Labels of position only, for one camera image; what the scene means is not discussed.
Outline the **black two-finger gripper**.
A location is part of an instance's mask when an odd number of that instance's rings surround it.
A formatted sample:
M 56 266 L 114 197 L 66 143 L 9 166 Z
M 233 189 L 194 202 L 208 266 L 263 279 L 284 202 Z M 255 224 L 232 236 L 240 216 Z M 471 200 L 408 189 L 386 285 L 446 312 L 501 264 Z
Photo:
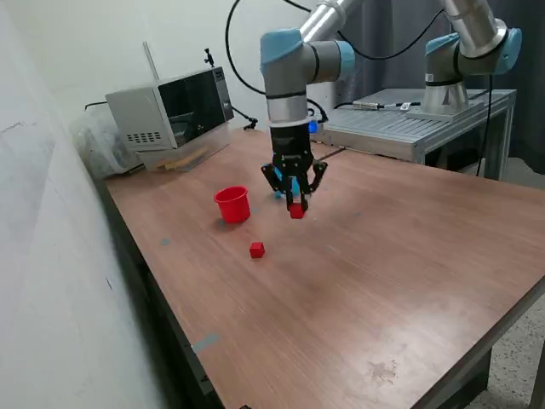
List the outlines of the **black two-finger gripper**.
M 314 161 L 310 146 L 308 123 L 288 127 L 272 127 L 272 163 L 264 164 L 261 172 L 274 192 L 285 196 L 286 208 L 293 204 L 291 179 L 298 176 L 301 207 L 303 211 L 309 208 L 309 198 L 318 189 L 328 164 L 324 161 Z M 314 178 L 308 181 L 307 172 L 312 166 Z

